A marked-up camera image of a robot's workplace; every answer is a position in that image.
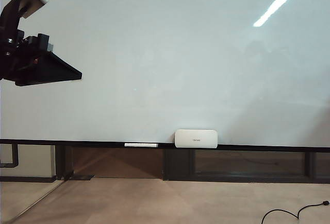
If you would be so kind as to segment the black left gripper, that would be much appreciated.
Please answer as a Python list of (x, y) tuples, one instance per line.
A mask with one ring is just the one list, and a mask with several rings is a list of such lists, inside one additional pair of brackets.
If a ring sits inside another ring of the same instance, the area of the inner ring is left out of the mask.
[(13, 38), (1, 41), (1, 80), (27, 86), (82, 78), (79, 70), (52, 52), (49, 35), (24, 35), (18, 29)]

